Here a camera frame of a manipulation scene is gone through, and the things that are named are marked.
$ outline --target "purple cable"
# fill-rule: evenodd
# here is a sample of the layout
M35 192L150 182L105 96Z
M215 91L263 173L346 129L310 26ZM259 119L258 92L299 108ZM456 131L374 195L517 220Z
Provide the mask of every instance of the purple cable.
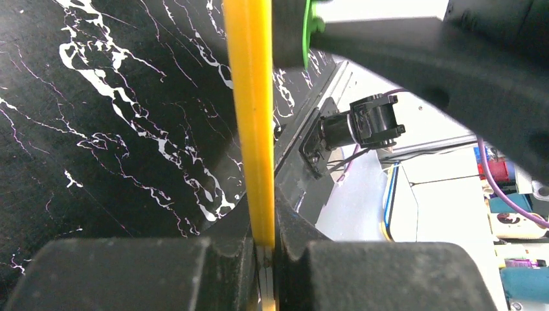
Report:
M407 92L407 91L408 91L407 89L404 89L404 88L401 87L399 89L392 89L389 92L383 93L383 96L389 96L389 95L393 95L393 94L396 94L396 93ZM357 144L355 146L355 151L353 151L353 156L359 151L359 149L360 149L359 145ZM343 173L341 173L341 176L339 176L336 183L339 183L339 182L341 182L345 179L345 173L347 173L349 168L351 168L351 164L353 164L353 161L350 161L349 164L347 164L347 167L343 170Z
M484 141L482 138L477 137L478 142L478 150L480 151L480 162L482 163L482 170L484 170L484 175L486 177L486 180L488 180L488 183L490 184L490 187L494 190L494 193L501 199L503 202L505 202L509 207L514 209L517 213L523 215L527 219L535 222L538 225L541 225L545 228L549 228L549 222L545 221L544 219L541 219L539 217L536 217L529 212L525 211L524 209L521 209L515 202L511 201L504 193L499 189L498 185L496 184L496 181L494 180L494 177L492 177L492 173L490 172L490 168L488 167L488 160L486 159L486 149L484 149Z

